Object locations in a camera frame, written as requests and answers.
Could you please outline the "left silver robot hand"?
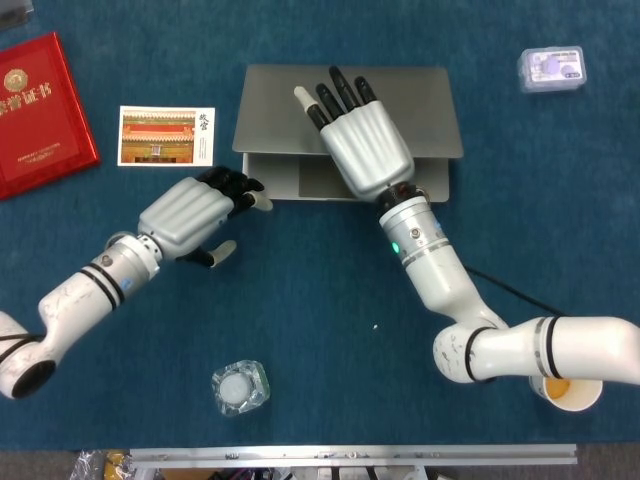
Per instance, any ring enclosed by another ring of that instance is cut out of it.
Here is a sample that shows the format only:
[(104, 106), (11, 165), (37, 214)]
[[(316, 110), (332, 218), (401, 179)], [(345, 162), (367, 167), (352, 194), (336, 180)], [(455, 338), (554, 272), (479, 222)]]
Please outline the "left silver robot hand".
[(228, 219), (251, 208), (273, 209), (264, 185), (242, 172), (213, 167), (167, 190), (139, 216), (138, 234), (151, 239), (165, 260), (214, 268), (237, 248), (227, 240), (212, 250), (202, 245)]

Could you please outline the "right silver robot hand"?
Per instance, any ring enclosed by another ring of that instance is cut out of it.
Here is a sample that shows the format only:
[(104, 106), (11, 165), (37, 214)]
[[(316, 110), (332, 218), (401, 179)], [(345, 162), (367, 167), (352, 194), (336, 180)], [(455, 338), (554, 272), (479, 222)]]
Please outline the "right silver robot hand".
[(387, 189), (413, 178), (414, 159), (365, 77), (348, 82), (337, 66), (329, 68), (329, 76), (333, 88), (319, 83), (311, 94), (298, 85), (293, 94), (350, 192), (372, 202)]

